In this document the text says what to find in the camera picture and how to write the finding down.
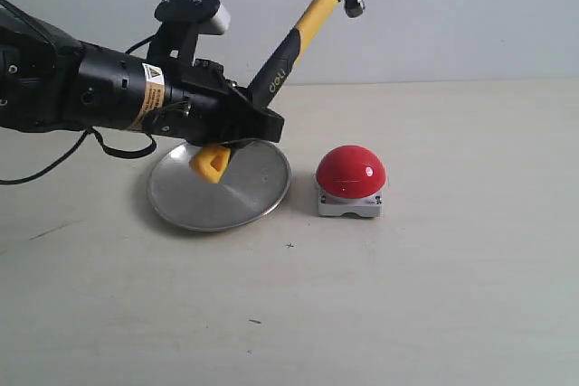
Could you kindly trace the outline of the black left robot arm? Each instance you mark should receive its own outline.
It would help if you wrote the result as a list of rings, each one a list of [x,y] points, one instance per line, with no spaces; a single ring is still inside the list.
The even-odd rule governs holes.
[[[1,3],[1,125],[23,133],[104,127],[195,146],[276,142],[283,118],[253,103],[223,67],[195,57],[228,26],[220,0],[162,0],[145,57],[84,42]]]

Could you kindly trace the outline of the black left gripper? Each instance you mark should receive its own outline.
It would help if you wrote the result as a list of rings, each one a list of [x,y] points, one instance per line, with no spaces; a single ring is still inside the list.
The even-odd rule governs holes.
[[[232,88],[223,66],[195,58],[201,35],[225,32],[224,26],[210,20],[160,24],[148,46],[147,60],[161,68],[165,96],[160,108],[145,115],[144,130],[183,138],[193,145],[221,144],[230,150],[231,162],[252,140],[278,143],[285,120],[267,107],[254,105],[242,89]]]

